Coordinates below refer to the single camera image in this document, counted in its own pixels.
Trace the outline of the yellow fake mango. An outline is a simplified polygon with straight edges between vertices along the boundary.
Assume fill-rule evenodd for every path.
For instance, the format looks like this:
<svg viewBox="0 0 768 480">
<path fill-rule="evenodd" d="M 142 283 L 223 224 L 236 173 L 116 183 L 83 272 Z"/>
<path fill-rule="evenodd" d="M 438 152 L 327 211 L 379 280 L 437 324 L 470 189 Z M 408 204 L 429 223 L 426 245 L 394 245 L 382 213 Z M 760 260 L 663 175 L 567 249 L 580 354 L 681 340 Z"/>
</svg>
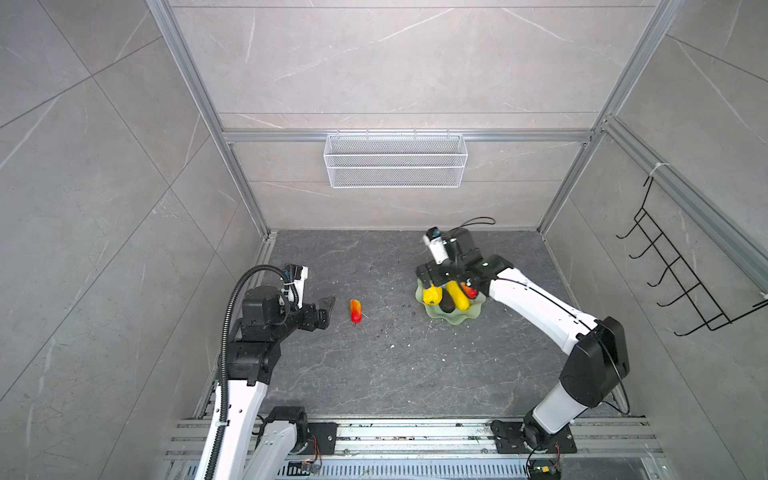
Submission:
<svg viewBox="0 0 768 480">
<path fill-rule="evenodd" d="M 462 284 L 452 280 L 445 285 L 445 291 L 450 296 L 454 307 L 459 311 L 467 311 L 471 306 L 471 300 L 466 295 Z"/>
</svg>

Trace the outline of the dark fake avocado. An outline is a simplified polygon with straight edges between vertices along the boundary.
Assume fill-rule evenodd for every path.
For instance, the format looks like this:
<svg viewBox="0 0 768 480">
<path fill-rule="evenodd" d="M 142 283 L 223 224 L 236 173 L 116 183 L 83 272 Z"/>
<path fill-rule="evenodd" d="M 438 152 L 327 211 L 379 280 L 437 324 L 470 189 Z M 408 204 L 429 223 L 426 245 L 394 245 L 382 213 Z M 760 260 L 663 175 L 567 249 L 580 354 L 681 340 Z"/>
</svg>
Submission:
<svg viewBox="0 0 768 480">
<path fill-rule="evenodd" d="M 446 292 L 443 292 L 438 306 L 440 311 L 445 314 L 451 314 L 456 310 L 456 306 L 452 297 Z"/>
</svg>

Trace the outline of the yellow fake bell pepper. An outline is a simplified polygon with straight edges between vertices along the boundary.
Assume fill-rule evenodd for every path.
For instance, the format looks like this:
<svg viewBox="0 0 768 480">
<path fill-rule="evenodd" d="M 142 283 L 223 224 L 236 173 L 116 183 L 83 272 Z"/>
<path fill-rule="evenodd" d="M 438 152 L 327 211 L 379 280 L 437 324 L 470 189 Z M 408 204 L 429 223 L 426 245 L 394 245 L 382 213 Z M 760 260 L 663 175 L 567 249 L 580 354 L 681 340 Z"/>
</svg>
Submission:
<svg viewBox="0 0 768 480">
<path fill-rule="evenodd" d="M 430 286 L 422 290 L 422 301 L 425 305 L 439 305 L 443 299 L 443 289 L 437 286 Z"/>
</svg>

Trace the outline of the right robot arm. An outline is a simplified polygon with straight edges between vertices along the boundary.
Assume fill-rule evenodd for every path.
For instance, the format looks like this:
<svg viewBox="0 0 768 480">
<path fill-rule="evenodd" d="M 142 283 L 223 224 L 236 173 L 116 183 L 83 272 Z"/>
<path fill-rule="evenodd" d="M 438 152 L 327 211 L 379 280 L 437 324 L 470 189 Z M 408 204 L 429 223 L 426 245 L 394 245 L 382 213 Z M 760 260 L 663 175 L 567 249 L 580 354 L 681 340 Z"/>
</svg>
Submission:
<svg viewBox="0 0 768 480">
<path fill-rule="evenodd" d="M 557 384 L 524 417 L 521 435 L 529 448 L 545 448 L 615 389 L 626 392 L 623 381 L 630 363 L 619 321 L 582 312 L 535 284 L 505 258 L 483 256 L 462 226 L 447 232 L 432 227 L 422 241 L 432 255 L 416 268 L 425 304 L 437 303 L 431 292 L 443 289 L 457 309 L 465 309 L 465 290 L 476 291 L 520 314 L 567 355 Z"/>
</svg>

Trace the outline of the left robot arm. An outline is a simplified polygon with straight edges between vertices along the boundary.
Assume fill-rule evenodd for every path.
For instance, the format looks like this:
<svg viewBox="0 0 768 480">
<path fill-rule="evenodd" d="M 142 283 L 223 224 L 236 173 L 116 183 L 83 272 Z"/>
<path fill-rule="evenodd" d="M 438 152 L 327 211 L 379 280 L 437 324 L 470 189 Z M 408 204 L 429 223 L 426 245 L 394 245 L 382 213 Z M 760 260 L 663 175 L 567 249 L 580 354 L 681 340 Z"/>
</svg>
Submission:
<svg viewBox="0 0 768 480">
<path fill-rule="evenodd" d="M 214 413 L 195 477 L 274 479 L 291 454 L 308 454 L 303 469 L 320 466 L 321 444 L 302 406 L 277 406 L 257 424 L 281 343 L 297 330 L 326 329 L 334 297 L 297 306 L 276 287 L 248 290 L 242 316 L 226 329 Z"/>
</svg>

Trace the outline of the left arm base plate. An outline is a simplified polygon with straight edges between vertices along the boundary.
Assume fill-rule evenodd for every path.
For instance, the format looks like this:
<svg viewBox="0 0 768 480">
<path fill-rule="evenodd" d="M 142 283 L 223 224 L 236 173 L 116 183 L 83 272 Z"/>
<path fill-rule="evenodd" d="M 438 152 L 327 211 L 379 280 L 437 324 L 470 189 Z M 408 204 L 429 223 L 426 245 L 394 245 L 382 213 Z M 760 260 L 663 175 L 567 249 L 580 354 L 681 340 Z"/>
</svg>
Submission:
<svg viewBox="0 0 768 480">
<path fill-rule="evenodd" d="M 335 422 L 310 422 L 300 455 L 333 455 L 336 449 L 339 425 Z"/>
</svg>

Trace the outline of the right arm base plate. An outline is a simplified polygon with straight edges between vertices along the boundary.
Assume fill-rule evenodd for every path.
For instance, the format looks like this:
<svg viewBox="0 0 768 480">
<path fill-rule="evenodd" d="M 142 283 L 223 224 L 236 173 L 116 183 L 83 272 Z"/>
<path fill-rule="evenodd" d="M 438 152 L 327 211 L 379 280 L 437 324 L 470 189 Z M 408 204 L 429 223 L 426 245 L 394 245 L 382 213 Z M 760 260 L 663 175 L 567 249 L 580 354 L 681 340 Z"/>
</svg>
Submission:
<svg viewBox="0 0 768 480">
<path fill-rule="evenodd" d="M 564 426 L 556 433 L 548 433 L 533 420 L 493 420 L 490 430 L 499 454 L 523 454 L 533 451 L 555 454 L 574 454 L 577 447 L 570 427 Z"/>
</svg>

